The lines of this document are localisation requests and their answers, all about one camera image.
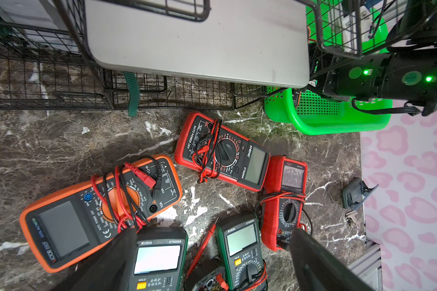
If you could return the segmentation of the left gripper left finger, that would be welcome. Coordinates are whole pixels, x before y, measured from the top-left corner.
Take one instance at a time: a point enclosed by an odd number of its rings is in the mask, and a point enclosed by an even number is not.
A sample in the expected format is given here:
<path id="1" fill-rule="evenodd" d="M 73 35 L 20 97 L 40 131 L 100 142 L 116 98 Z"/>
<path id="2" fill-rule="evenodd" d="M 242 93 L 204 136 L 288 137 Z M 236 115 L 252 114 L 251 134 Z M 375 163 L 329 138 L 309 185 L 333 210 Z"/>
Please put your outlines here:
<path id="1" fill-rule="evenodd" d="M 101 250 L 91 265 L 68 276 L 55 291 L 127 291 L 135 263 L 137 233 L 126 229 Z"/>

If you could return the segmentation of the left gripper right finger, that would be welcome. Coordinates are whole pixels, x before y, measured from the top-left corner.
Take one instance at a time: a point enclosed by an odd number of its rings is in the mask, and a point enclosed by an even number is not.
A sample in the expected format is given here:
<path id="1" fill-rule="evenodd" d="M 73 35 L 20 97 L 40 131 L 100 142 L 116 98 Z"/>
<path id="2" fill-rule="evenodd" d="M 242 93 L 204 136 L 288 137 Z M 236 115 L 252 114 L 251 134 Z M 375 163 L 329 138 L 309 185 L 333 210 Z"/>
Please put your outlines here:
<path id="1" fill-rule="evenodd" d="M 370 291 L 306 231 L 295 228 L 289 243 L 297 282 L 302 291 Z"/>

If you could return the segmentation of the orange wide multimeter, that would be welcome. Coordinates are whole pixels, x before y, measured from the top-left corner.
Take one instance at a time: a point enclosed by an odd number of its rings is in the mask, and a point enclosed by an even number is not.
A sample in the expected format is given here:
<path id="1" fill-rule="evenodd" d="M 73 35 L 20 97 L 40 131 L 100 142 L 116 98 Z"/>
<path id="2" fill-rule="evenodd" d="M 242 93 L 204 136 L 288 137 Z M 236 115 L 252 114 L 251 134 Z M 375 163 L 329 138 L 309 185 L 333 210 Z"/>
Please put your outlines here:
<path id="1" fill-rule="evenodd" d="M 19 222 L 36 259 L 52 274 L 99 251 L 125 227 L 146 227 L 181 198 L 170 157 L 146 156 L 39 199 Z"/>

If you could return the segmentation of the red small Delixi multimeter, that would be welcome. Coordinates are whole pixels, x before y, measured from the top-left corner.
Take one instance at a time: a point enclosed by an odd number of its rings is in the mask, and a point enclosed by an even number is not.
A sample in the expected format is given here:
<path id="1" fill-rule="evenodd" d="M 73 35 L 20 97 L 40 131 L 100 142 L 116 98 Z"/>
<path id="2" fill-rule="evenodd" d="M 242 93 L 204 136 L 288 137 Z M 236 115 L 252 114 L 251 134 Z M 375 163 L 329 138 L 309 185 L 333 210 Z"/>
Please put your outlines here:
<path id="1" fill-rule="evenodd" d="M 294 229 L 308 231 L 301 222 L 307 199 L 307 163 L 285 155 L 273 156 L 264 181 L 261 209 L 261 240 L 272 251 L 286 250 Z"/>

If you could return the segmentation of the red wide multimeter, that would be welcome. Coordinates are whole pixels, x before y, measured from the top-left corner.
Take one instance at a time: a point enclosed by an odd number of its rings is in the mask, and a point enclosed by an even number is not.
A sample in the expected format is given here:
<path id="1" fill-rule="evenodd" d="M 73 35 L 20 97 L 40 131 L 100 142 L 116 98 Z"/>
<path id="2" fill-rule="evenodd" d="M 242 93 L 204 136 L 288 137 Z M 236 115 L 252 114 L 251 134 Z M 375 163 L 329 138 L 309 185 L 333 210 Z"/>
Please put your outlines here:
<path id="1" fill-rule="evenodd" d="M 197 172 L 197 182 L 219 179 L 247 190 L 263 188 L 270 151 L 229 129 L 221 119 L 188 115 L 177 142 L 177 164 Z"/>

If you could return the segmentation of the black wire desk organizer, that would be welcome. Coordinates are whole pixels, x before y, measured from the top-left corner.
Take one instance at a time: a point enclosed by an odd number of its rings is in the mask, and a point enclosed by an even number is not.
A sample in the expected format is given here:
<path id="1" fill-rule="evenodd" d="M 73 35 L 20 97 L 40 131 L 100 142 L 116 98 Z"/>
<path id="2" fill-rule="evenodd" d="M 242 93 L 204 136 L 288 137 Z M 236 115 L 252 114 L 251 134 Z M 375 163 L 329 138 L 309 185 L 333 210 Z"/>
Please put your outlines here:
<path id="1" fill-rule="evenodd" d="M 233 110 L 266 85 L 107 69 L 86 40 L 86 1 L 0 1 L 0 110 Z M 103 1 L 203 22 L 212 1 Z"/>

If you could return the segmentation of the green plastic basket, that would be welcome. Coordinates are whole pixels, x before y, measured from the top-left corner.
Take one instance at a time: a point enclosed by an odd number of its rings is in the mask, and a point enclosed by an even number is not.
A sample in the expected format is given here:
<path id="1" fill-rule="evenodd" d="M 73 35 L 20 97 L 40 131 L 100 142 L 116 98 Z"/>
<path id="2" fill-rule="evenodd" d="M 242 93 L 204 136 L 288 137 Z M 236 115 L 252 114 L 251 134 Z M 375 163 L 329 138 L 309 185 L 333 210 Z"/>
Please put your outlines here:
<path id="1" fill-rule="evenodd" d="M 381 1 L 316 1 L 318 11 L 306 8 L 310 73 L 335 62 L 377 49 L 386 42 L 388 29 Z M 370 110 L 390 109 L 392 102 L 333 100 L 313 89 L 265 87 L 261 92 L 270 120 L 292 124 L 306 135 L 366 132 L 384 129 L 391 116 L 370 115 Z"/>

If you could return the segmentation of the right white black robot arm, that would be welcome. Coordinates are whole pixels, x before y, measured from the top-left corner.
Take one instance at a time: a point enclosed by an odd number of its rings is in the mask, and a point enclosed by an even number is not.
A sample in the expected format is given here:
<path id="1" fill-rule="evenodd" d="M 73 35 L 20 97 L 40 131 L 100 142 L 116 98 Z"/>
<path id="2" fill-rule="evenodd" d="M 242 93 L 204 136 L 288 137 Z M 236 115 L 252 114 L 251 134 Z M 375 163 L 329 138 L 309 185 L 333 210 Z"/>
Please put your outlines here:
<path id="1" fill-rule="evenodd" d="M 437 111 L 437 1 L 408 1 L 386 39 L 388 53 L 373 53 L 321 77 L 316 89 L 340 101 L 402 100 L 402 107 L 368 114 L 429 116 Z"/>

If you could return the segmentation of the large green multimeter left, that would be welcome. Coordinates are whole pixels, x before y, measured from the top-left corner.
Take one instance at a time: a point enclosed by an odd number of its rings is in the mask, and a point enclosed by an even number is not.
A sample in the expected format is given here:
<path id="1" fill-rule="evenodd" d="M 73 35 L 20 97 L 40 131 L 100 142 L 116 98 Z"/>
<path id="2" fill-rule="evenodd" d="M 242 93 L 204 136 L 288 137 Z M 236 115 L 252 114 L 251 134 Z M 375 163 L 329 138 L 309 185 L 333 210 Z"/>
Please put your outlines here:
<path id="1" fill-rule="evenodd" d="M 188 246 L 182 227 L 147 227 L 137 234 L 129 291 L 180 289 Z"/>

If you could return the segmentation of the green multimeter right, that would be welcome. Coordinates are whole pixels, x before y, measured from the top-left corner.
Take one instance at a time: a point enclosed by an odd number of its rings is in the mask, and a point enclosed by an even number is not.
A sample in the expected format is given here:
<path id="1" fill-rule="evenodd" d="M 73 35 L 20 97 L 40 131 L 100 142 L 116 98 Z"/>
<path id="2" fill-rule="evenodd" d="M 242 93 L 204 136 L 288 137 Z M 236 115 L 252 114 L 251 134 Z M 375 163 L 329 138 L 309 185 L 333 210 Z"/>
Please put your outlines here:
<path id="1" fill-rule="evenodd" d="M 216 240 L 231 291 L 268 289 L 261 233 L 254 213 L 239 213 L 218 221 Z"/>

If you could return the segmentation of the small dark multimeter centre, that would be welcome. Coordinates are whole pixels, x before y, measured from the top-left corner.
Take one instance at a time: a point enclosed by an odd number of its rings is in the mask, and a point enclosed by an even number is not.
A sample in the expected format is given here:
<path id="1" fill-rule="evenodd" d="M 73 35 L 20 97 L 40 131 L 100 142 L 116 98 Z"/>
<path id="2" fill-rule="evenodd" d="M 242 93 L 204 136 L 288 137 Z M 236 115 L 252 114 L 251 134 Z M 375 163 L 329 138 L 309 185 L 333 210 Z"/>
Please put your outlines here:
<path id="1" fill-rule="evenodd" d="M 226 269 L 222 261 L 212 258 L 199 264 L 183 283 L 184 291 L 228 291 Z"/>

